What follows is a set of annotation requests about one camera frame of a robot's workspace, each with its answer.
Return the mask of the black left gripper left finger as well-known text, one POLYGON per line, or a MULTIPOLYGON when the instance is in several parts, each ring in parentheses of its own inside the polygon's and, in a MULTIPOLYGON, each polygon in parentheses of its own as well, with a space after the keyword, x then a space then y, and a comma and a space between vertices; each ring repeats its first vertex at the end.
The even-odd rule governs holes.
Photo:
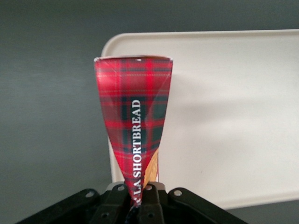
POLYGON ((127 186, 111 183, 103 197, 92 217, 92 224, 124 224, 131 202, 127 186))

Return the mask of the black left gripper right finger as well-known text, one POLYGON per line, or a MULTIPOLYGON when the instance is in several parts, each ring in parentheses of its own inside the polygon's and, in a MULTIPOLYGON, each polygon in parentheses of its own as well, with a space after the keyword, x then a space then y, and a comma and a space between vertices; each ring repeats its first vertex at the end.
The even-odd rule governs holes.
POLYGON ((142 195, 137 221, 139 224, 165 224, 163 209, 160 204, 159 192, 165 192, 162 183, 148 183, 142 195))

